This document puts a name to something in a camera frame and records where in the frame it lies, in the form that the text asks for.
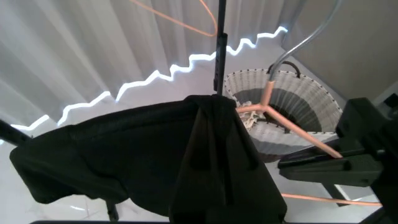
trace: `orange wire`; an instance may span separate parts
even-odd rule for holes
[[[145,4],[136,1],[136,0],[130,0],[131,2],[137,4],[140,7],[143,7],[144,9],[153,12],[154,14],[157,14],[160,17],[163,17],[164,19],[167,19],[171,22],[174,22],[175,24],[178,24],[180,26],[183,26],[187,29],[190,29],[192,31],[195,31],[199,34],[205,35],[207,37],[214,37],[217,35],[217,22],[216,19],[214,18],[214,15],[211,13],[210,9],[208,8],[208,6],[206,5],[206,3],[203,2],[203,0],[199,0],[202,5],[205,7],[207,13],[210,15],[211,20],[213,21],[213,25],[214,25],[214,29],[215,29],[215,33],[214,34],[209,34],[207,32],[204,32],[202,30],[196,29],[190,25],[187,25],[183,22],[180,22],[176,19],[171,18],[168,15],[165,15],[159,11],[156,11],[155,9],[146,6]],[[349,200],[340,200],[340,199],[332,199],[332,198],[321,198],[321,197],[312,197],[312,196],[305,196],[305,195],[295,195],[295,194],[282,194],[283,197],[288,197],[288,198],[298,198],[298,199],[304,199],[304,200],[314,200],[314,201],[319,201],[319,202],[333,202],[333,203],[345,203],[345,204],[350,204],[350,205],[367,205],[367,206],[381,206],[380,203],[378,202],[356,202],[356,201],[349,201]]]
[[[178,24],[178,25],[180,25],[180,26],[183,26],[183,27],[185,27],[185,28],[187,28],[187,29],[190,29],[190,30],[192,30],[192,31],[198,32],[199,34],[205,35],[205,36],[207,36],[207,37],[214,37],[214,36],[217,35],[217,22],[216,22],[216,19],[214,18],[214,15],[211,13],[211,11],[210,11],[209,7],[206,5],[206,3],[203,2],[203,0],[199,0],[199,1],[200,1],[201,4],[205,7],[207,13],[208,13],[208,14],[210,15],[210,17],[211,17],[211,20],[213,20],[214,29],[215,29],[214,34],[209,34],[209,33],[205,32],[205,31],[196,29],[196,28],[194,28],[194,27],[192,27],[192,26],[190,26],[190,25],[187,25],[187,24],[185,24],[185,23],[183,23],[183,22],[180,22],[180,21],[178,21],[178,20],[176,20],[176,19],[173,19],[173,18],[171,18],[170,16],[165,15],[165,14],[159,12],[159,11],[156,11],[155,9],[153,9],[153,8],[147,6],[147,5],[145,5],[145,4],[143,4],[143,3],[139,2],[139,1],[136,1],[136,0],[130,0],[130,1],[133,2],[133,3],[135,3],[135,4],[137,4],[137,5],[139,5],[139,6],[141,6],[141,7],[143,7],[144,9],[146,9],[146,10],[148,10],[148,11],[150,11],[150,12],[153,12],[154,14],[157,14],[157,15],[160,16],[160,17],[163,17],[163,18],[165,18],[165,19],[167,19],[167,20],[169,20],[169,21],[174,22],[175,24]]]
[[[350,200],[340,200],[340,199],[333,199],[333,198],[321,198],[321,197],[312,197],[312,196],[305,196],[305,195],[295,195],[295,194],[281,194],[282,197],[287,198],[297,198],[297,199],[304,199],[304,200],[314,200],[318,202],[333,202],[333,203],[345,203],[348,205],[365,205],[365,206],[382,206],[379,202],[356,202]]]

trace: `white curtain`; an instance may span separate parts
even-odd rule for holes
[[[198,0],[141,2],[214,32]],[[205,2],[217,19],[218,1]],[[291,22],[299,3],[228,0],[228,45],[236,50],[242,38],[255,44],[257,34],[273,34]],[[0,119],[30,126],[46,114],[43,119],[57,122],[68,105],[90,103],[101,94],[116,99],[125,83],[147,84],[156,70],[170,77],[172,65],[189,67],[191,54],[210,55],[215,44],[215,37],[184,29],[129,0],[1,0]]]

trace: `laundry basket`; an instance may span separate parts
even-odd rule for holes
[[[334,131],[342,114],[337,102],[321,84],[302,75],[293,63],[284,63],[293,66],[296,72],[278,71],[275,74],[269,105],[318,140],[335,138]],[[234,99],[238,106],[248,101],[259,103],[270,68],[240,70],[227,75],[224,95]],[[264,162],[311,146],[267,114],[264,116],[248,128]]]

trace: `black garment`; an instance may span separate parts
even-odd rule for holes
[[[113,203],[131,198],[167,216],[199,108],[225,138],[234,101],[189,96],[56,129],[15,148],[10,159],[37,202],[72,194]]]

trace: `white floor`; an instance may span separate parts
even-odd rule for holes
[[[231,73],[235,70],[246,68],[267,68],[283,52],[283,49],[275,44],[276,42],[277,40],[275,39],[261,39],[255,49],[250,49],[246,46],[235,57],[228,54],[225,72]],[[325,86],[339,105],[344,107],[344,99],[339,97],[296,60],[293,58],[289,60],[296,63],[303,74],[311,76]],[[290,69],[289,67],[283,67],[283,70]],[[95,116],[128,108],[182,100],[188,95],[213,94],[213,74],[214,61],[197,62],[192,72],[176,74],[173,82],[156,79],[148,86],[129,89],[119,103],[115,103],[114,99],[109,96],[92,108],[73,110],[70,112],[63,126],[77,124]],[[54,121],[46,121],[37,129],[28,132],[28,134],[38,136],[56,127],[57,125]],[[3,220],[2,223],[30,223],[36,220],[108,219],[105,202],[100,199],[90,200],[85,196],[74,195],[62,198],[49,205],[36,203],[9,161],[9,153],[13,148],[12,145],[7,143],[0,146],[0,217]],[[297,182],[283,178],[278,174],[276,163],[267,164],[267,168],[281,192],[330,197],[320,184]],[[362,192],[363,190],[362,188],[350,188],[350,191],[354,192],[353,194],[355,192]],[[371,195],[364,197],[363,200],[376,201],[377,199]],[[334,203],[311,202],[289,198],[285,201],[288,205],[288,212],[285,219],[288,222],[356,223],[377,209],[377,207],[361,207],[356,205],[338,207]],[[139,208],[130,200],[117,205],[117,208],[120,220],[164,222],[168,220],[167,217],[162,217]]]

